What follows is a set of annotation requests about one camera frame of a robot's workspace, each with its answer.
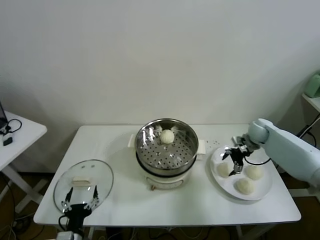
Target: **glass lid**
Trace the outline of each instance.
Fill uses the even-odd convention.
[[[67,199],[69,205],[92,204],[95,196],[96,208],[109,196],[113,184],[114,173],[106,162],[101,160],[79,162],[65,171],[56,183],[53,193],[54,204],[64,212],[66,207],[64,203]]]

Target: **laptop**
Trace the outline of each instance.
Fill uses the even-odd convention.
[[[0,102],[0,129],[3,128],[8,123],[5,111]]]

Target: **white wall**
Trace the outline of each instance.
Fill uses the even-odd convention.
[[[48,133],[16,164],[55,171],[77,128],[271,119],[304,124],[317,0],[2,0],[0,99]]]

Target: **white plate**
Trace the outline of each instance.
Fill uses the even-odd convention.
[[[240,174],[229,176],[227,178],[224,178],[218,174],[217,166],[221,163],[228,162],[229,167],[230,167],[230,172],[233,170],[233,167],[234,167],[234,164],[233,164],[230,156],[228,156],[225,160],[222,161],[222,156],[225,153],[225,147],[227,147],[227,146],[219,147],[217,150],[215,150],[214,153],[212,154],[211,159],[210,159],[211,172],[212,172],[213,177],[217,181],[217,183],[227,193],[229,193],[239,199],[248,200],[248,201],[255,201],[255,200],[260,200],[263,197],[265,197],[271,189],[272,178],[271,178],[271,175],[270,175],[268,169],[264,165],[259,166],[260,168],[262,168],[262,171],[263,171],[263,177],[260,178],[259,180],[251,180],[250,178],[248,178],[248,176],[246,175],[246,168],[248,166],[250,166],[250,164],[248,164],[245,161],[243,161],[243,169]],[[253,163],[262,162],[261,158],[263,158],[264,154],[261,154],[261,153],[263,153],[261,151],[262,150],[255,151],[253,154],[251,154],[250,157],[247,157],[246,159],[249,162],[253,162]],[[235,188],[236,181],[239,179],[242,179],[242,178],[248,178],[250,181],[253,182],[254,188],[255,188],[253,193],[251,193],[249,195],[245,195],[245,194],[240,193]]]

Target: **white table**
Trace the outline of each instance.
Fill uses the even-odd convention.
[[[27,193],[27,196],[15,208],[15,211],[20,213],[31,200],[40,204],[43,196],[40,195],[38,191],[45,186],[47,181],[41,180],[34,188],[32,188],[9,164],[41,136],[43,136],[47,132],[47,128],[44,125],[30,121],[10,112],[6,111],[5,114],[8,121],[11,119],[18,119],[22,122],[21,129],[13,134],[13,142],[11,144],[3,146],[3,144],[0,143],[0,171],[10,179],[9,185],[14,182],[25,193]],[[19,127],[19,125],[20,124],[17,121],[12,121],[10,123],[12,130]],[[3,189],[0,194],[0,201],[8,189],[8,186]]]
[[[150,191],[139,174],[135,150],[127,147],[131,134],[136,134],[139,128],[136,125],[80,127],[34,215],[34,221],[45,225],[58,223],[61,213],[53,200],[55,185],[69,167],[90,159],[110,164],[114,171],[114,186],[104,203],[84,220],[85,226],[226,226],[288,223],[301,219],[272,162],[266,167],[270,170],[273,185],[260,201],[233,198],[211,176],[207,159],[212,150],[230,145],[232,136],[247,132],[247,124],[192,125],[198,138],[208,141],[206,157],[196,161],[190,180],[184,186],[155,191]],[[263,151],[261,155],[268,158]],[[243,239],[263,234],[271,226],[255,228]]]

